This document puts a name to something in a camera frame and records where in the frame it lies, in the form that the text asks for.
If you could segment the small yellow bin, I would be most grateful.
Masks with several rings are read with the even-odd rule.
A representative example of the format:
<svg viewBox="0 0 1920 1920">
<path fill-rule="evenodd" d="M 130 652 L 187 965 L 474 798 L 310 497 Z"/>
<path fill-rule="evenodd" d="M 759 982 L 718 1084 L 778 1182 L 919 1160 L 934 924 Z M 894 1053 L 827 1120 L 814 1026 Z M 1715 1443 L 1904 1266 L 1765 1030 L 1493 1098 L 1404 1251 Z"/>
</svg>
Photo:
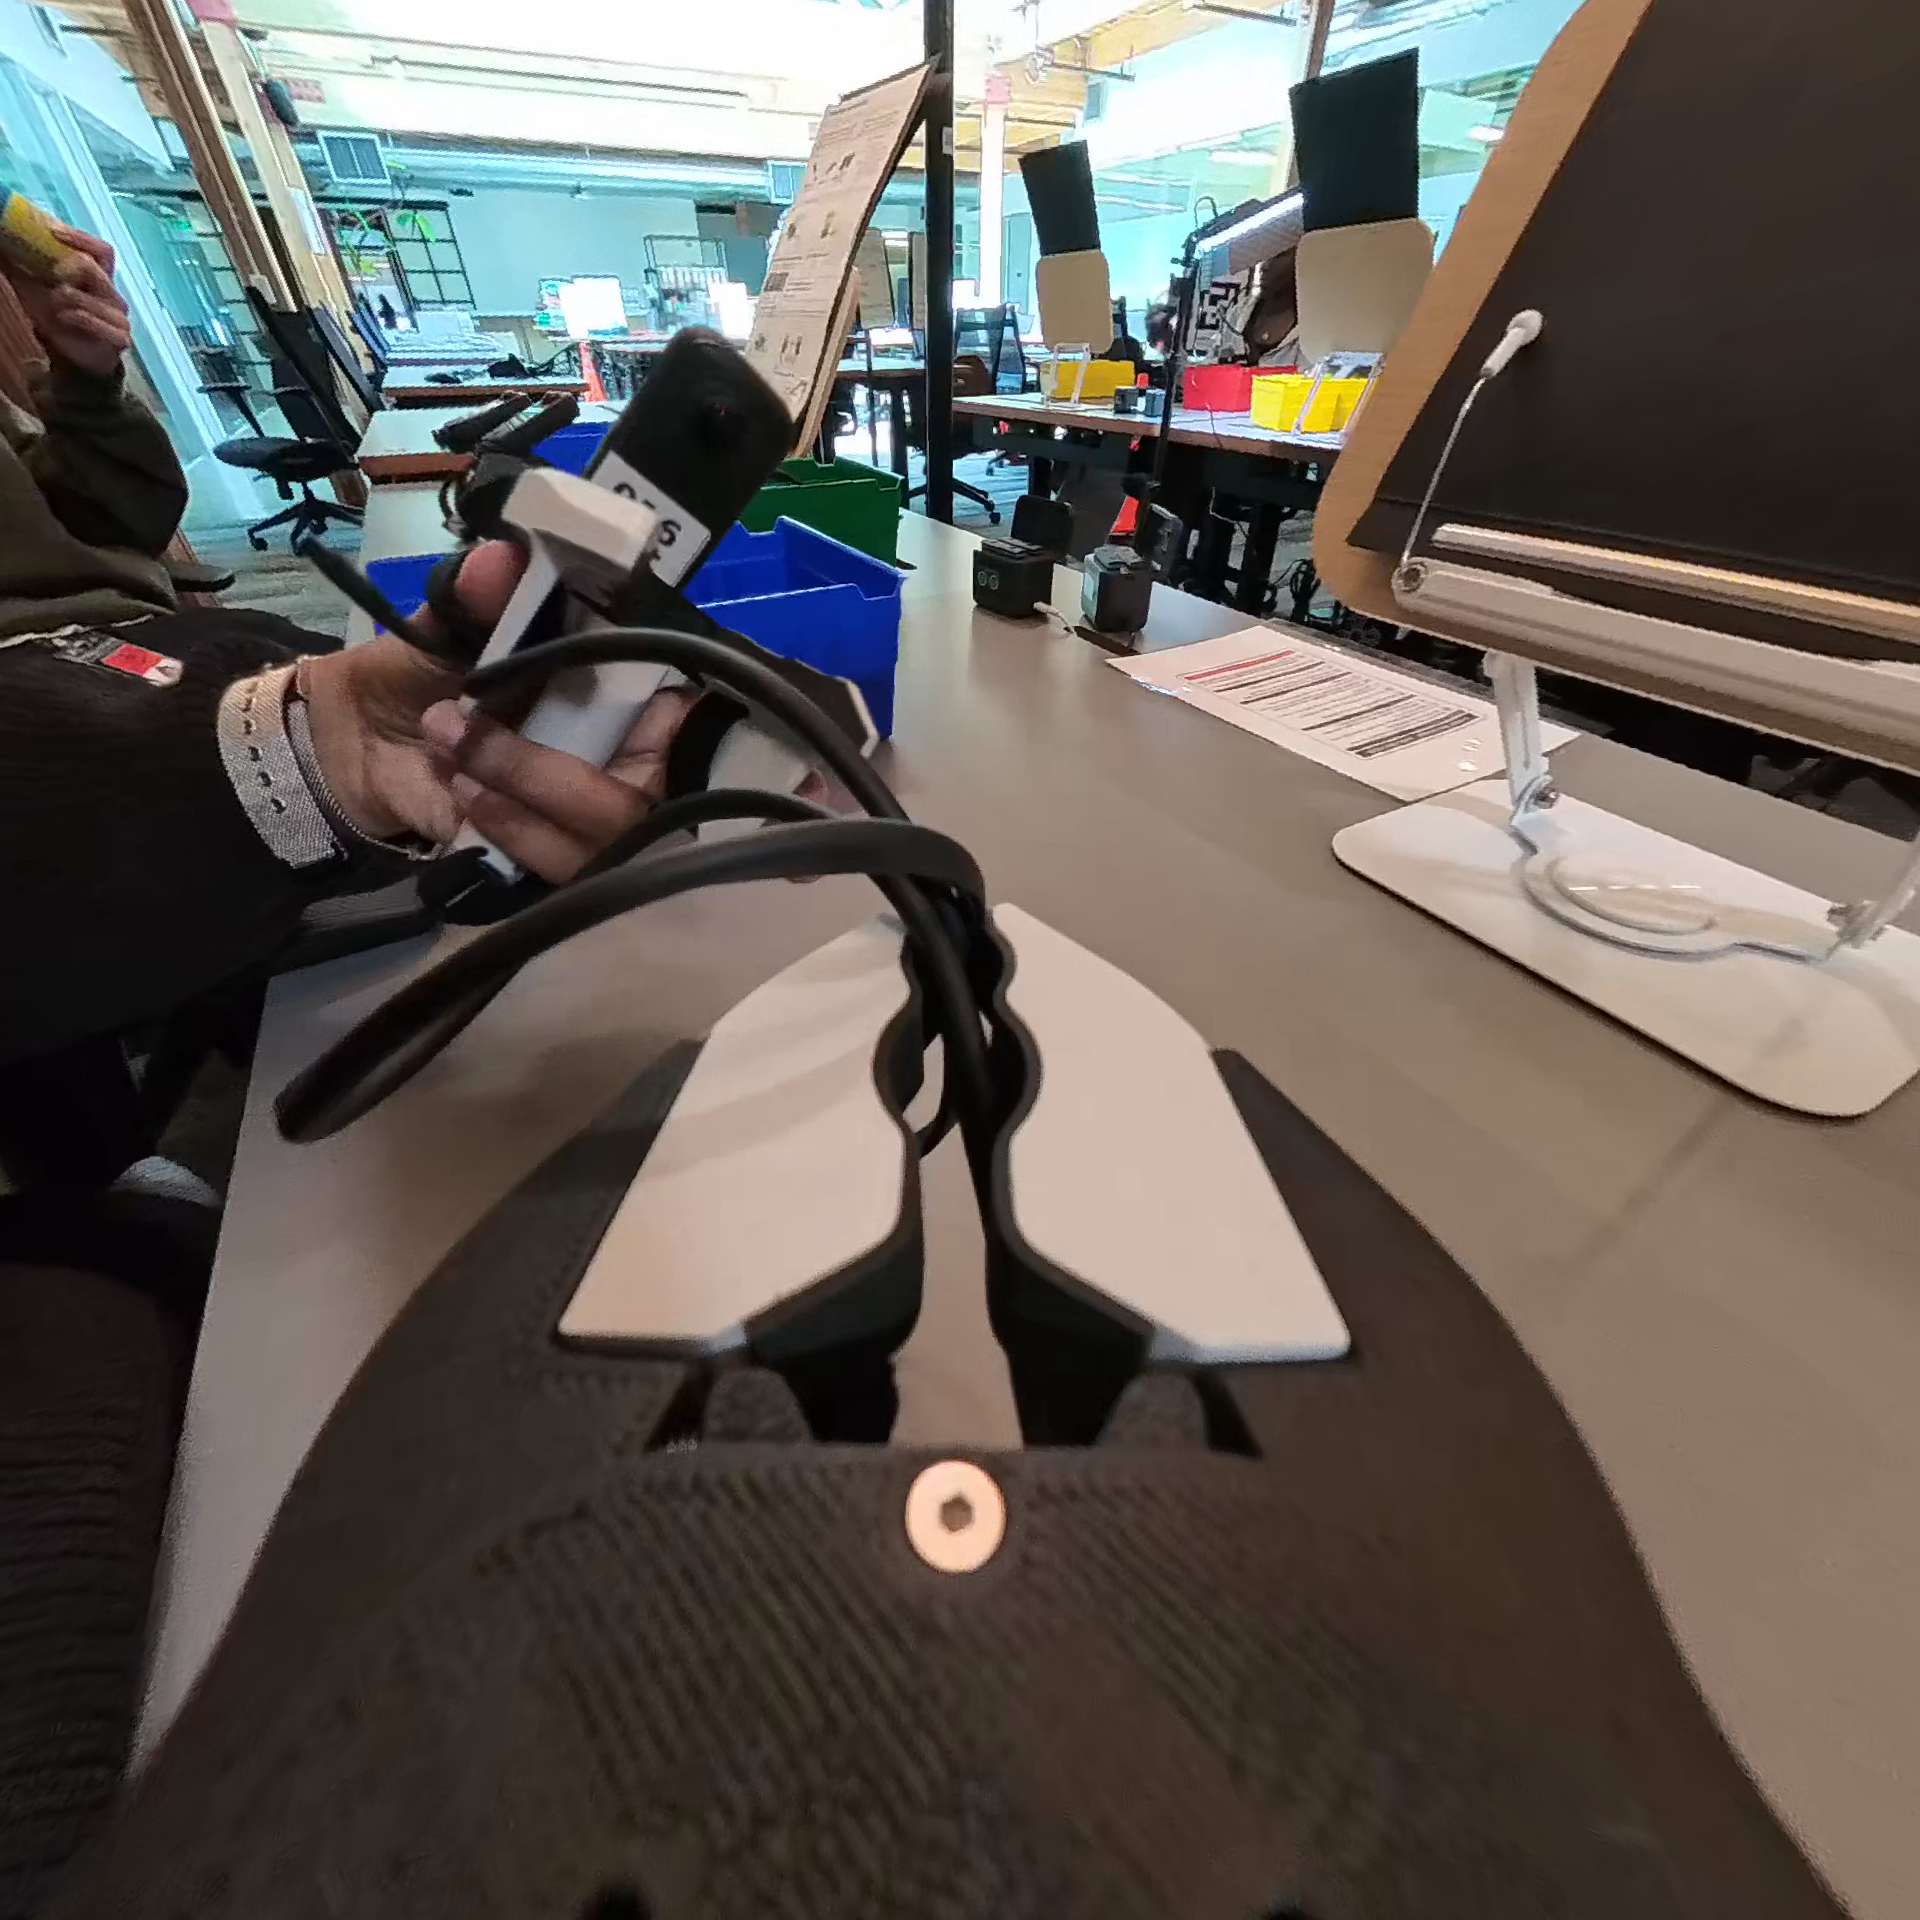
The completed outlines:
<svg viewBox="0 0 1920 1920">
<path fill-rule="evenodd" d="M 1248 373 L 1248 420 L 1289 437 L 1339 437 L 1368 395 L 1368 373 L 1276 372 Z"/>
</svg>

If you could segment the green storage bin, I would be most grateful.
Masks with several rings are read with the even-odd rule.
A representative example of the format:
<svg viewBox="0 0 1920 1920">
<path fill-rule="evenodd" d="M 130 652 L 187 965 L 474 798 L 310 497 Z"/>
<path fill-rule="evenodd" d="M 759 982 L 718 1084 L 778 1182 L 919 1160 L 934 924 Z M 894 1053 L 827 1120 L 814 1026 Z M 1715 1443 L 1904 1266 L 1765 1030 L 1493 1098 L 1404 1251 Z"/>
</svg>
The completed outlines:
<svg viewBox="0 0 1920 1920">
<path fill-rule="evenodd" d="M 778 519 L 803 524 L 870 559 L 899 561 L 906 482 L 889 467 L 836 455 L 786 459 L 738 516 L 743 534 L 771 534 Z"/>
</svg>

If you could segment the black device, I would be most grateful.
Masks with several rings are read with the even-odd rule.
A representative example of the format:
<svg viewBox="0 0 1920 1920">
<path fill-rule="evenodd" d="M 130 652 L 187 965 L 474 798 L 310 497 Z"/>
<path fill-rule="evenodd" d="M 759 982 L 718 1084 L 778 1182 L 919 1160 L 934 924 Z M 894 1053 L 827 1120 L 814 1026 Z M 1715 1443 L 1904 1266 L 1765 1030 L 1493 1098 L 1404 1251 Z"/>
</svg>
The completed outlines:
<svg viewBox="0 0 1920 1920">
<path fill-rule="evenodd" d="M 971 606 L 1002 620 L 1048 617 L 1059 557 L 1040 541 L 979 541 L 969 569 Z"/>
<path fill-rule="evenodd" d="M 1110 541 L 1081 565 L 1078 628 L 1130 643 L 1147 624 L 1158 569 L 1149 554 Z"/>
</svg>

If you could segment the black metal pole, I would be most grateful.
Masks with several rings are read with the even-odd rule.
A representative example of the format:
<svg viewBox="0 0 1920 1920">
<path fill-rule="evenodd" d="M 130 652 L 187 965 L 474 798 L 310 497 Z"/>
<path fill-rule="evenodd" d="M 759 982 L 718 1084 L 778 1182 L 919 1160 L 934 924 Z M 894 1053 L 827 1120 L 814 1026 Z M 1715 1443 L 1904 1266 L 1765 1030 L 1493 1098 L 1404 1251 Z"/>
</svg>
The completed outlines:
<svg viewBox="0 0 1920 1920">
<path fill-rule="evenodd" d="M 923 2 L 923 514 L 949 524 L 954 266 L 954 2 Z"/>
</svg>

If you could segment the white stand base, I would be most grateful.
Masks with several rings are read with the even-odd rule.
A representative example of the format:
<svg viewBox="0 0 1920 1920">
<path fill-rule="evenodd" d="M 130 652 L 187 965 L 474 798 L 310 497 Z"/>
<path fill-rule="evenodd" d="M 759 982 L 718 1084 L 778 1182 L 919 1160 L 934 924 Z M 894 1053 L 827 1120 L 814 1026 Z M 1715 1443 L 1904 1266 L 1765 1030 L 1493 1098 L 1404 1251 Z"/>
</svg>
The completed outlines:
<svg viewBox="0 0 1920 1920">
<path fill-rule="evenodd" d="M 1341 829 L 1335 862 L 1751 1098 L 1865 1116 L 1914 1084 L 1918 942 L 1849 906 L 1499 781 Z"/>
</svg>

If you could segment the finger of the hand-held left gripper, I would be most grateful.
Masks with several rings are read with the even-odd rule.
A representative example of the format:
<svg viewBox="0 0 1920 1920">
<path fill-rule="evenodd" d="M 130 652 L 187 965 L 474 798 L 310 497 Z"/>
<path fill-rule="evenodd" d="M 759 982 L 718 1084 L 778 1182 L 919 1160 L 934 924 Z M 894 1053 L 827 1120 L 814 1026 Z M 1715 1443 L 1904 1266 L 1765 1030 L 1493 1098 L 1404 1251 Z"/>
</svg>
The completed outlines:
<svg viewBox="0 0 1920 1920">
<path fill-rule="evenodd" d="M 655 579 L 630 579 L 613 589 L 580 589 L 565 579 L 524 579 L 509 595 L 479 665 L 598 628 L 648 628 L 660 612 L 684 612 L 674 590 Z M 485 689 L 473 707 L 532 746 L 609 768 L 644 707 L 686 676 L 659 661 L 601 661 L 524 678 L 505 689 Z"/>
<path fill-rule="evenodd" d="M 560 467 L 520 467 L 498 503 L 511 541 L 560 581 L 669 579 L 665 522 L 644 500 Z"/>
</svg>

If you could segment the person's left forearm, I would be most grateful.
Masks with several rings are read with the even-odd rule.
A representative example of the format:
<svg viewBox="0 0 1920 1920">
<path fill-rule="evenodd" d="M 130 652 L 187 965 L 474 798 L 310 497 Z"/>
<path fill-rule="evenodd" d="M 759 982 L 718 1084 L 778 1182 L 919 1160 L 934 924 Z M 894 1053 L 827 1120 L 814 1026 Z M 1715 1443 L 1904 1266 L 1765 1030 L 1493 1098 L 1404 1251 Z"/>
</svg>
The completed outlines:
<svg viewBox="0 0 1920 1920">
<path fill-rule="evenodd" d="M 210 1226 L 111 1192 L 157 1147 L 124 1041 L 299 924 L 214 743 L 226 688 L 299 652 L 229 608 L 5 649 L 5 1915 L 128 1763 Z"/>
</svg>

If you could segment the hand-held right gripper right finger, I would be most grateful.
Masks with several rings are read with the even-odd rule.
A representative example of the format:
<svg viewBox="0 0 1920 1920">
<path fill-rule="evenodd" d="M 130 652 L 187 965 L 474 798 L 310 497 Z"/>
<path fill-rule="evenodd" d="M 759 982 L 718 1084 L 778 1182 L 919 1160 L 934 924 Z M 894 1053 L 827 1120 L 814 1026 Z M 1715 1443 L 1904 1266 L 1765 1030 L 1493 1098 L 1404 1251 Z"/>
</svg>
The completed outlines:
<svg viewBox="0 0 1920 1920">
<path fill-rule="evenodd" d="M 1213 1049 L 1154 992 L 995 906 L 1001 1009 L 1026 1074 L 999 1168 L 1002 1245 L 1048 1305 L 1147 1363 L 1270 1366 L 1352 1338 Z"/>
</svg>

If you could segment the black office chair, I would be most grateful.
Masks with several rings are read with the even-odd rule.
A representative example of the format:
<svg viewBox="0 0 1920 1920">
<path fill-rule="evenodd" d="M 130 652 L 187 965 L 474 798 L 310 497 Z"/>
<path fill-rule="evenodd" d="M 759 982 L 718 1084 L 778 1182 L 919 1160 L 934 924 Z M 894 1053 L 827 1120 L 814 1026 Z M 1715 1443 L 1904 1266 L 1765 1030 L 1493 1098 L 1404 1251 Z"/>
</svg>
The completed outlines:
<svg viewBox="0 0 1920 1920">
<path fill-rule="evenodd" d="M 253 429 L 211 453 L 226 467 L 273 482 L 282 497 L 273 516 L 243 530 L 247 550 L 262 554 L 284 535 L 286 547 L 302 552 L 333 530 L 362 529 L 368 485 L 356 447 L 381 395 L 327 307 L 274 303 L 256 274 L 243 290 L 268 348 L 282 429 Z"/>
</svg>

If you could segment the brown cardboard board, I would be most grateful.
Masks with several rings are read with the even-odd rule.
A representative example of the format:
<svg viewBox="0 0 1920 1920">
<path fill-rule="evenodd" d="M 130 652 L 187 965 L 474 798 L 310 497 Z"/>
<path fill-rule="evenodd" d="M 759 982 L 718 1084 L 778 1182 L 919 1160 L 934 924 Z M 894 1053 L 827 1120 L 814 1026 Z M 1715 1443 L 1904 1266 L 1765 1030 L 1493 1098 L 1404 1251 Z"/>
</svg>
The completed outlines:
<svg viewBox="0 0 1920 1920">
<path fill-rule="evenodd" d="M 934 74 L 936 63 L 920 60 L 852 90 L 819 116 L 743 348 L 753 372 L 782 399 L 788 453 L 800 453 L 819 432 L 852 332 L 860 237 L 923 121 Z"/>
</svg>

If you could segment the metal wristwatch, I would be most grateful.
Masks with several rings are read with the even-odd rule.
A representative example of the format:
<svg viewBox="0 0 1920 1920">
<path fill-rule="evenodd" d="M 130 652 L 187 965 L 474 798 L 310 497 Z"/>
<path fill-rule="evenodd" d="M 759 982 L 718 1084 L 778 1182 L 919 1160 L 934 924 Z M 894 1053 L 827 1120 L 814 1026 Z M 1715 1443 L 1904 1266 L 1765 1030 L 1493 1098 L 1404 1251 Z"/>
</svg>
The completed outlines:
<svg viewBox="0 0 1920 1920">
<path fill-rule="evenodd" d="M 293 873 L 334 871 L 350 854 L 350 835 L 317 772 L 299 663 L 226 686 L 211 735 L 230 793 L 265 852 Z"/>
</svg>

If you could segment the blue bin with sticker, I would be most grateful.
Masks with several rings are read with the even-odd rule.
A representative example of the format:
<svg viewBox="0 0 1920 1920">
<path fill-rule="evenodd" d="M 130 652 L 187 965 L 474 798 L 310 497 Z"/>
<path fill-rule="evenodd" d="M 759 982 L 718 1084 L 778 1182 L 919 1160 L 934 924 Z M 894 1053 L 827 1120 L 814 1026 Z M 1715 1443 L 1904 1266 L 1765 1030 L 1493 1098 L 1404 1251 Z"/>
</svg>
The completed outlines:
<svg viewBox="0 0 1920 1920">
<path fill-rule="evenodd" d="M 877 739 L 889 739 L 903 581 L 893 559 L 899 514 L 879 509 L 879 552 L 868 552 L 852 541 L 858 526 L 848 519 L 824 529 L 778 514 L 778 507 L 800 503 L 797 493 L 756 500 L 748 522 L 709 543 L 701 561 L 689 554 L 692 526 L 662 524 L 655 573 L 692 608 L 771 655 L 854 686 Z"/>
</svg>

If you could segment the black handled tool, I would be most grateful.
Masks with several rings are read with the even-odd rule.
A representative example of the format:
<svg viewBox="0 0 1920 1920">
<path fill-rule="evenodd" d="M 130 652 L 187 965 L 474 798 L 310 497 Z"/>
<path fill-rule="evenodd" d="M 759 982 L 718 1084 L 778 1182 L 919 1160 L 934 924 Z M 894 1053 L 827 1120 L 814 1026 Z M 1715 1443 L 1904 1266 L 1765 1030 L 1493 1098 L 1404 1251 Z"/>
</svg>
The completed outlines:
<svg viewBox="0 0 1920 1920">
<path fill-rule="evenodd" d="M 573 394 L 511 394 L 437 426 L 434 442 L 464 465 L 442 479 L 438 507 L 443 529 L 455 544 L 502 535 L 503 507 L 518 479 L 548 461 L 538 447 L 578 420 Z"/>
</svg>

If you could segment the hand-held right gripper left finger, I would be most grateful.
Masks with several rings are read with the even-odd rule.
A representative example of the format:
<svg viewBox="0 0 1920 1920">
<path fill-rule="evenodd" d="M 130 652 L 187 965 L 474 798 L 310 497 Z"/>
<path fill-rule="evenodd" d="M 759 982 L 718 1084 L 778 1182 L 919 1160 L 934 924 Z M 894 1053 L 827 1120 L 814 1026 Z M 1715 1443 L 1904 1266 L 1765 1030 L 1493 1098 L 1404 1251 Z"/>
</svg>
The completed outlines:
<svg viewBox="0 0 1920 1920">
<path fill-rule="evenodd" d="M 715 1356 L 848 1279 L 916 1209 L 919 1005 L 894 918 L 726 1010 L 562 1309 L 565 1340 Z"/>
</svg>

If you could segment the printed paper sheets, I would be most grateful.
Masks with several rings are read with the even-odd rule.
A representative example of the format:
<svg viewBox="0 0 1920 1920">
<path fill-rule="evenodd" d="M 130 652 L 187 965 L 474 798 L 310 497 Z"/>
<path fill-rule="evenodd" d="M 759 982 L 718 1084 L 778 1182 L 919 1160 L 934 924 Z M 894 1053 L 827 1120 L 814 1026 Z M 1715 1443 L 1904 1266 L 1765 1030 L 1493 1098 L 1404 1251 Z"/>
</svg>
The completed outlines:
<svg viewBox="0 0 1920 1920">
<path fill-rule="evenodd" d="M 1110 663 L 1145 689 L 1394 803 L 1504 780 L 1493 698 L 1350 653 L 1300 628 L 1248 624 Z"/>
</svg>

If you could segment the person's left hand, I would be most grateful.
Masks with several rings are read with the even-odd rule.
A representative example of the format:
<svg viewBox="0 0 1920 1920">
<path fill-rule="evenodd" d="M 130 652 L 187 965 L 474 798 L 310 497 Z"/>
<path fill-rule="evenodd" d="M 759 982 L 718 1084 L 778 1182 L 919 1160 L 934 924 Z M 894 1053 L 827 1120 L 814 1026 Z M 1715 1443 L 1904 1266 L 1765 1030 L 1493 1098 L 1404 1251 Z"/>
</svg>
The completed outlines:
<svg viewBox="0 0 1920 1920">
<path fill-rule="evenodd" d="M 451 844 L 469 828 L 524 876 L 566 882 L 665 795 L 692 693 L 667 688 L 603 764 L 468 708 L 460 676 L 397 636 L 302 665 L 306 727 L 337 812 L 378 841 Z"/>
</svg>

